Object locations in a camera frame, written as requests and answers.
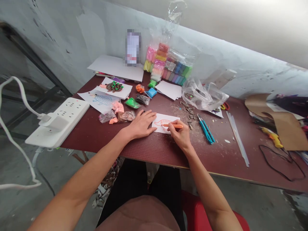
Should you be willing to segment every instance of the floor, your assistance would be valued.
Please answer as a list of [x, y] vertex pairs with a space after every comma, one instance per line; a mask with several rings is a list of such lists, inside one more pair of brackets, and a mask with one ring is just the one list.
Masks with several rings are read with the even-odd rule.
[[[45, 103], [38, 111], [49, 112], [58, 107], [54, 102]], [[22, 110], [22, 105], [3, 101], [1, 116], [8, 120], [12, 114]], [[35, 116], [28, 117], [15, 132], [31, 134], [37, 127]], [[27, 145], [23, 140], [16, 141], [32, 159], [37, 147]], [[31, 184], [29, 167], [22, 154], [5, 136], [0, 136], [0, 184]], [[50, 182], [55, 192], [73, 176], [81, 167], [65, 149], [45, 150], [40, 154], [37, 166]], [[147, 163], [150, 177], [157, 170], [157, 165]], [[189, 170], [181, 170], [182, 188], [197, 194], [192, 175]], [[238, 180], [213, 177], [222, 190], [231, 208], [240, 213], [248, 222], [252, 231], [262, 230], [308, 230], [303, 220], [307, 219], [307, 195], [294, 195], [279, 189], [254, 185]], [[53, 195], [43, 183], [30, 190], [0, 191], [0, 227], [1, 230], [25, 230], [50, 202]], [[100, 216], [100, 208], [92, 208], [92, 197], [84, 210], [75, 230], [94, 230]]]

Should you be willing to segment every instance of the hand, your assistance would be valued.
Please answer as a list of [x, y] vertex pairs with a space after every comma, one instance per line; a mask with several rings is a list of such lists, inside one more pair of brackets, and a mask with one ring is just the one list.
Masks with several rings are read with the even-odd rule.
[[[176, 131], [172, 124], [183, 125], [183, 128], [181, 128], [179, 131]], [[182, 121], [176, 120], [169, 123], [169, 127], [167, 130], [171, 132], [171, 136], [184, 153], [186, 153], [192, 147], [192, 144], [190, 143], [189, 139], [189, 127]]]
[[143, 112], [144, 110], [140, 110], [131, 124], [123, 128], [131, 140], [148, 136], [157, 129], [155, 127], [148, 129], [150, 123], [156, 119], [156, 112], [152, 112], [152, 110]]

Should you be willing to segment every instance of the electrical outlet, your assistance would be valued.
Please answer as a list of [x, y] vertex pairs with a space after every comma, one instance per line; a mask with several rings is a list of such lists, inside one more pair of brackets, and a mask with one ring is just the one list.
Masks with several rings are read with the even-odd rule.
[[89, 108], [89, 103], [80, 99], [67, 98], [66, 101], [55, 110], [55, 114], [68, 121], [61, 131], [39, 126], [25, 141], [27, 144], [46, 148], [58, 148], [67, 138], [84, 113]]

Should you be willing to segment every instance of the sticker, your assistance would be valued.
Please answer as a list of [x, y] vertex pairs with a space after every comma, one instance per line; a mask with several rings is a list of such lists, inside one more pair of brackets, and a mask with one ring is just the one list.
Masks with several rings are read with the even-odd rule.
[[169, 64], [169, 67], [168, 67], [168, 70], [169, 70], [169, 71], [173, 71], [173, 69], [175, 68], [175, 66], [176, 66], [175, 63], [170, 63], [170, 64]]
[[165, 65], [165, 68], [168, 68], [169, 67], [169, 65], [170, 65], [170, 61], [166, 61], [166, 65]]

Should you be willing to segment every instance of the red stool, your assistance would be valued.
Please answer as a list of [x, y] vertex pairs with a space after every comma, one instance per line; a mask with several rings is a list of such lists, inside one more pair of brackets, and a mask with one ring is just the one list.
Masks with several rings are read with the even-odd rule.
[[[187, 217], [187, 231], [212, 231], [200, 197], [182, 190], [182, 208]], [[234, 214], [243, 231], [250, 231], [245, 218], [237, 212], [234, 212]]]

